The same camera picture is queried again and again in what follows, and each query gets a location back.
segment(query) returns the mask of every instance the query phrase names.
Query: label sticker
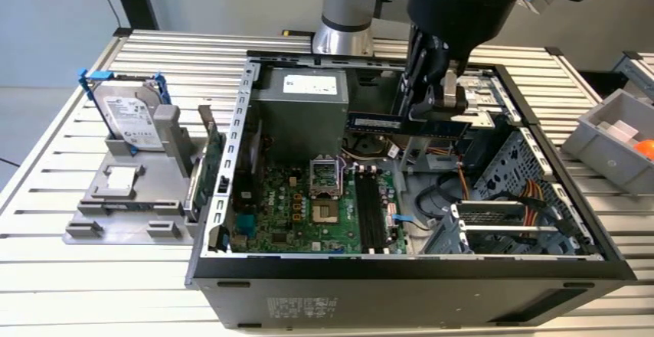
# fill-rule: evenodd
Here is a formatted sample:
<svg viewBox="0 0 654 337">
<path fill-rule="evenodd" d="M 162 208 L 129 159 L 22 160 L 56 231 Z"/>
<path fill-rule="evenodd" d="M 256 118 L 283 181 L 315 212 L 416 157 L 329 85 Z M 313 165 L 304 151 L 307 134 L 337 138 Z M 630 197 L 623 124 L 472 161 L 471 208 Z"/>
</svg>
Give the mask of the label sticker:
<svg viewBox="0 0 654 337">
<path fill-rule="evenodd" d="M 357 126 L 376 126 L 379 128 L 399 129 L 401 123 L 399 121 L 372 120 L 372 119 L 355 119 L 355 125 Z"/>
<path fill-rule="evenodd" d="M 399 147 L 393 143 L 391 143 L 388 148 L 388 157 L 393 159 L 395 157 L 397 157 L 397 153 L 399 153 Z"/>
<path fill-rule="evenodd" d="M 133 97 L 104 97 L 104 103 L 122 140 L 140 149 L 161 148 L 145 103 Z"/>
<path fill-rule="evenodd" d="M 284 93 L 337 94 L 336 77 L 324 75 L 287 75 L 284 77 Z"/>
<path fill-rule="evenodd" d="M 268 297 L 271 318 L 333 318 L 337 297 Z"/>
</svg>

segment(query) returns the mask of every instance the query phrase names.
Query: metal rail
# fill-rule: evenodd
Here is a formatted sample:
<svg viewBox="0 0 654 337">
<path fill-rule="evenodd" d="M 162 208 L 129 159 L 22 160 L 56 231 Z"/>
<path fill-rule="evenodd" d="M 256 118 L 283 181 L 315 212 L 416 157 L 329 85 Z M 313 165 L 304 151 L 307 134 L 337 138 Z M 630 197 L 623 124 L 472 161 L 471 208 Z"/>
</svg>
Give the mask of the metal rail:
<svg viewBox="0 0 654 337">
<path fill-rule="evenodd" d="M 403 41 L 377 40 L 375 52 L 400 58 L 405 47 Z M 308 38 L 134 31 L 128 38 L 110 40 L 93 68 L 148 76 L 164 72 L 181 108 L 181 125 L 201 136 L 199 104 L 211 105 L 220 128 L 228 128 L 247 50 L 308 52 L 311 45 Z M 483 46 L 471 62 L 507 67 L 547 137 L 559 146 L 579 114 L 599 101 L 564 57 L 542 48 Z M 106 151 L 100 116 L 81 97 L 76 90 L 0 194 L 0 328 L 14 326 L 8 331 L 21 335 L 220 333 L 201 293 L 184 290 L 189 247 L 66 246 L 58 238 Z M 307 330 L 303 334 L 651 335 L 654 197 L 626 195 L 580 162 L 562 156 L 638 284 L 535 328 Z"/>
</svg>

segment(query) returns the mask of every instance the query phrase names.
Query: yellow wire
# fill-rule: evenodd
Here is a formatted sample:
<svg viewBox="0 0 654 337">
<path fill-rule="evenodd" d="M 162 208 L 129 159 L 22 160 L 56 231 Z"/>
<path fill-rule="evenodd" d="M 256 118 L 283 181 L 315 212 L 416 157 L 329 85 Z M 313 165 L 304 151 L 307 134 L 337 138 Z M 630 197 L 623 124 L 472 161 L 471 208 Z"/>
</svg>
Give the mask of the yellow wire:
<svg viewBox="0 0 654 337">
<path fill-rule="evenodd" d="M 463 187 L 463 199 L 467 201 L 469 198 L 469 193 L 468 193 L 468 186 L 465 185 L 465 179 L 463 177 L 463 170 L 460 170 L 460 166 L 459 166 L 459 179 L 460 179 L 460 185 Z"/>
</svg>

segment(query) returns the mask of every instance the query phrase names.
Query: gray plastic tray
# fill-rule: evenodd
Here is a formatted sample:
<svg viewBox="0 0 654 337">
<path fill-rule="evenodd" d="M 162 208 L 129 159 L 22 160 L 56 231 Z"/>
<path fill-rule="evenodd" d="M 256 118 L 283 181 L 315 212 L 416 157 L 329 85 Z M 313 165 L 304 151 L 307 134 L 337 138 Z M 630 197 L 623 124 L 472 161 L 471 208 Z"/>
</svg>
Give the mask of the gray plastic tray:
<svg viewBox="0 0 654 337">
<path fill-rule="evenodd" d="M 618 120 L 638 130 L 634 139 L 654 139 L 654 107 L 618 90 L 582 117 L 563 150 L 631 194 L 654 194 L 654 162 L 598 125 Z"/>
</svg>

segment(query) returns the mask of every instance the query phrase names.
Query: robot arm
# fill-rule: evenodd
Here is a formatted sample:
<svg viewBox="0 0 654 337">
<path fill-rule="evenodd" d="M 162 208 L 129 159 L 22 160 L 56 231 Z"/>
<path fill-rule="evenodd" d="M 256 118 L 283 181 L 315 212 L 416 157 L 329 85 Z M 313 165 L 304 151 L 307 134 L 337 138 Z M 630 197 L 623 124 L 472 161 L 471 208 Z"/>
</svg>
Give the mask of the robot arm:
<svg viewBox="0 0 654 337">
<path fill-rule="evenodd" d="M 498 35 L 515 2 L 407 0 L 412 27 L 399 113 L 408 119 L 448 120 L 464 112 L 467 101 L 456 78 L 472 49 Z"/>
</svg>

